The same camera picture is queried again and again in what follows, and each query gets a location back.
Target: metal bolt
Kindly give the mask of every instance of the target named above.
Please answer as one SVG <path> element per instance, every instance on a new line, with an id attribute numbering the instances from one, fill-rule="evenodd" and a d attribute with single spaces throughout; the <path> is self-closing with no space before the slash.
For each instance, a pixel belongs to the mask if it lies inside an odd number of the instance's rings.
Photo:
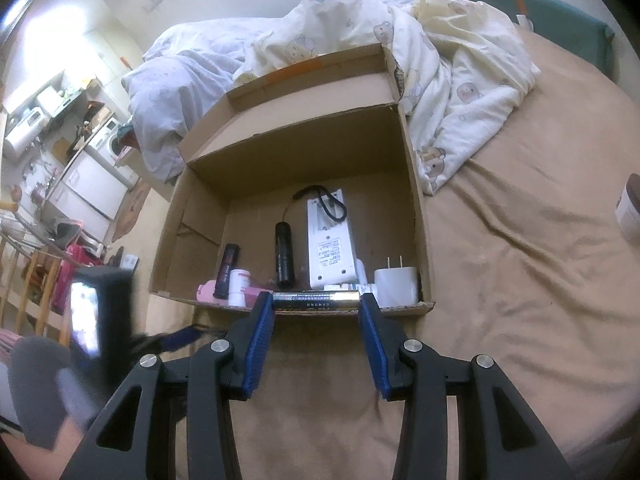
<path id="1" fill-rule="evenodd" d="M 140 359 L 140 365 L 145 368 L 151 368 L 158 362 L 158 358 L 153 354 L 147 354 Z"/>
<path id="2" fill-rule="evenodd" d="M 476 357 L 476 362 L 482 368 L 491 368 L 494 365 L 494 360 L 486 354 L 480 354 Z"/>
<path id="3" fill-rule="evenodd" d="M 404 342 L 404 349 L 408 352 L 419 352 L 422 350 L 422 343 L 417 339 L 407 339 Z"/>
<path id="4" fill-rule="evenodd" d="M 216 339 L 213 343 L 211 343 L 211 349 L 214 352 L 224 352 L 227 348 L 229 348 L 229 341 L 226 339 Z"/>

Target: cardboard box lid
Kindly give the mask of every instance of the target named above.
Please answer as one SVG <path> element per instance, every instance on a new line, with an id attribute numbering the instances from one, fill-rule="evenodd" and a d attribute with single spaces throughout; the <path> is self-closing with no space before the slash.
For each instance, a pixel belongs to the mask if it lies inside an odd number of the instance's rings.
<path id="1" fill-rule="evenodd" d="M 379 43 L 325 54 L 227 92 L 179 145 L 189 163 L 288 124 L 396 104 L 402 72 Z"/>

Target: white battery charger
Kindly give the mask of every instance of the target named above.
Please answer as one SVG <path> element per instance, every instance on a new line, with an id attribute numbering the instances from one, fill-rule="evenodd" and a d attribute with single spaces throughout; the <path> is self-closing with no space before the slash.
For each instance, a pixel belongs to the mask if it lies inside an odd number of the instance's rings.
<path id="1" fill-rule="evenodd" d="M 343 204 L 342 190 L 332 193 Z M 342 210 L 335 203 L 324 201 L 324 206 L 340 218 Z M 306 201 L 309 241 L 309 285 L 322 290 L 325 285 L 357 283 L 356 256 L 351 237 L 349 218 L 337 222 L 330 218 L 319 198 Z"/>

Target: cardboard box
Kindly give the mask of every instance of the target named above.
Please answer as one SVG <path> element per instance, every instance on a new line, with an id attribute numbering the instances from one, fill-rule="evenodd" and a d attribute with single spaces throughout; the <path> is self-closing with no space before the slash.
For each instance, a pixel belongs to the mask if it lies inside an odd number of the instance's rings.
<path id="1" fill-rule="evenodd" d="M 423 301 L 388 313 L 428 312 L 421 192 L 398 104 L 399 77 L 391 54 L 374 44 L 303 61 L 228 92 L 180 144 L 188 166 L 175 187 L 150 291 L 198 304 L 196 290 L 216 277 L 227 243 L 240 245 L 238 267 L 251 272 L 252 282 L 273 288 L 274 227 L 285 211 L 296 288 L 308 290 L 306 200 L 291 197 L 323 184 L 343 190 L 356 255 L 370 281 L 388 256 L 395 266 L 402 255 L 405 266 L 418 268 Z"/>

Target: battery charger label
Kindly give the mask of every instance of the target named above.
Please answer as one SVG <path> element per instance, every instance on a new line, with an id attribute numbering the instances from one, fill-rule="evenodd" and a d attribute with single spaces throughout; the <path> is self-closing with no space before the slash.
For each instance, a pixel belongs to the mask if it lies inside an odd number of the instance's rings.
<path id="1" fill-rule="evenodd" d="M 318 244 L 318 264 L 320 267 L 332 266 L 341 259 L 340 238 L 334 238 Z"/>

